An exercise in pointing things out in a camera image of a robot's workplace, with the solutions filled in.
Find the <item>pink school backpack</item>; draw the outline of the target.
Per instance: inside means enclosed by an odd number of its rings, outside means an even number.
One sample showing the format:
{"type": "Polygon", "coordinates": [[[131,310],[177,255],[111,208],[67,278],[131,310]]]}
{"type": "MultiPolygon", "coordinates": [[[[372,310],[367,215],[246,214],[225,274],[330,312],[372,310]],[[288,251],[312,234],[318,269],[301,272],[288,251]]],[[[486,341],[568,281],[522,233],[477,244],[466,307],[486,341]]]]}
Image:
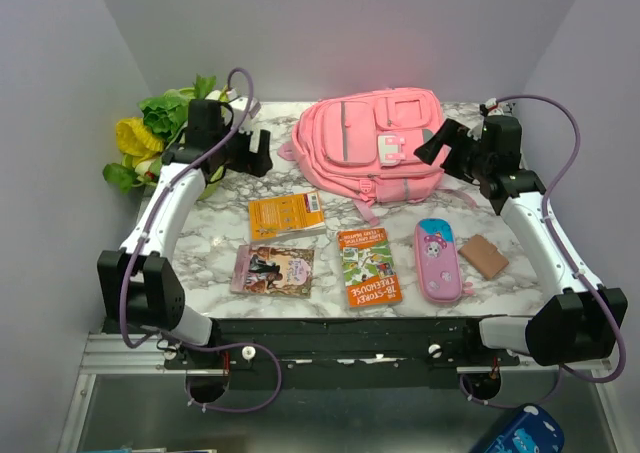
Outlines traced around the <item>pink school backpack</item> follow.
{"type": "Polygon", "coordinates": [[[375,203],[424,201],[444,171],[414,151],[444,122],[435,94],[395,88],[322,100],[306,109],[278,155],[315,187],[351,198],[372,226],[375,203]]]}

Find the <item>brown leather wallet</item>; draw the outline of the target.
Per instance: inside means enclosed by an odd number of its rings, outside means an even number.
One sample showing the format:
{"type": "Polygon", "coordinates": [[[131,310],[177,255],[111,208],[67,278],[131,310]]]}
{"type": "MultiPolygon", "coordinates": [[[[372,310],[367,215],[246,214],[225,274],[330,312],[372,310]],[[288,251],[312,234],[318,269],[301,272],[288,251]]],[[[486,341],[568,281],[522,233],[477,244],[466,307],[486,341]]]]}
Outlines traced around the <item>brown leather wallet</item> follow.
{"type": "Polygon", "coordinates": [[[472,236],[460,249],[465,258],[485,279],[491,280],[508,265],[508,259],[484,236],[472,236]]]}

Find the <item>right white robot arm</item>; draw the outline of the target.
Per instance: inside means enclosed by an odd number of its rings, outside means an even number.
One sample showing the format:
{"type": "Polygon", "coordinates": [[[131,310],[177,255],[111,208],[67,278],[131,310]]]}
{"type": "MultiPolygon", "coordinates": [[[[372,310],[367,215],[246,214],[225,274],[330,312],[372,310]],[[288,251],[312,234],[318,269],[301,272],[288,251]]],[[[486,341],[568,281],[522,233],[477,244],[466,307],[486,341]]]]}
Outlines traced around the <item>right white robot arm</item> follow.
{"type": "Polygon", "coordinates": [[[608,288],[586,266],[556,221],[549,188],[521,165],[522,127],[511,116],[487,116],[481,133],[447,119],[428,133],[414,152],[422,162],[447,175],[477,184],[494,212],[523,248],[547,303],[532,317],[489,316],[478,330],[464,335],[460,352],[480,365],[496,349],[526,354],[542,366],[568,367],[575,362],[618,354],[626,363],[621,334],[628,301],[619,288],[608,288]]]}

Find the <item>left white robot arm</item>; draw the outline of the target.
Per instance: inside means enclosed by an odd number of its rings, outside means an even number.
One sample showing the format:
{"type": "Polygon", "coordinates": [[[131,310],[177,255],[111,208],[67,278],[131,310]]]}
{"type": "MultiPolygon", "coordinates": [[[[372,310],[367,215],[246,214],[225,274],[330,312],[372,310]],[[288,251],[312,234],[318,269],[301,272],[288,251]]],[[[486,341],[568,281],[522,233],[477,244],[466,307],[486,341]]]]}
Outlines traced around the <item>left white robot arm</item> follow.
{"type": "Polygon", "coordinates": [[[166,335],[188,345],[188,357],[201,368],[220,360],[216,323],[187,306],[172,258],[190,210],[217,170],[261,177],[271,169],[269,133],[240,131],[258,109],[252,97],[191,101],[182,140],[163,155],[141,219],[117,250],[101,252],[97,271],[106,314],[127,347],[143,343],[130,336],[135,327],[146,338],[166,335]]]}

